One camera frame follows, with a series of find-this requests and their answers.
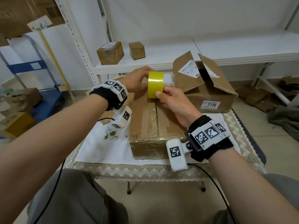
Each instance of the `person's left hand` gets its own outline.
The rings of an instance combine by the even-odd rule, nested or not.
[[[144,66],[135,69],[119,81],[124,84],[129,93],[139,92],[147,88],[148,83],[141,83],[141,81],[144,77],[148,78],[150,71],[154,70],[148,66]]]

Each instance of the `forearm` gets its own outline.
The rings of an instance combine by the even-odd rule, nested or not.
[[[1,212],[18,215],[108,106],[92,94],[34,126],[0,152]]]
[[[298,223],[297,210],[235,149],[217,151],[209,163],[240,223]]]

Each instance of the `yellow tape roll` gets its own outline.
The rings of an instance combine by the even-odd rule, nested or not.
[[[157,91],[163,92],[163,82],[164,82],[163,72],[150,71],[147,97],[158,99],[158,97],[156,97],[156,92]]]

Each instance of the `hand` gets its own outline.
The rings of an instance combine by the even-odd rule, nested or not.
[[[149,72],[154,71],[148,66],[144,66],[130,72],[127,76],[123,77],[119,81],[125,85],[129,93],[135,93],[147,88],[148,83],[141,83],[144,77],[149,77]]]
[[[181,89],[164,86],[163,92],[156,92],[156,96],[160,102],[167,104],[170,110],[174,112],[182,126],[188,129],[195,120],[202,116]]]

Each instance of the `gray fabric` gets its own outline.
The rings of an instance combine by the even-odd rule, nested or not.
[[[32,224],[45,207],[58,172],[47,181],[32,200],[27,224]],[[121,203],[106,194],[86,171],[63,169],[55,193],[38,224],[117,224],[129,223]]]
[[[263,174],[263,177],[299,211],[299,181],[279,174]],[[212,224],[234,224],[234,222],[226,209],[215,214]]]
[[[269,123],[281,126],[290,136],[299,141],[299,108],[278,105],[267,113]]]

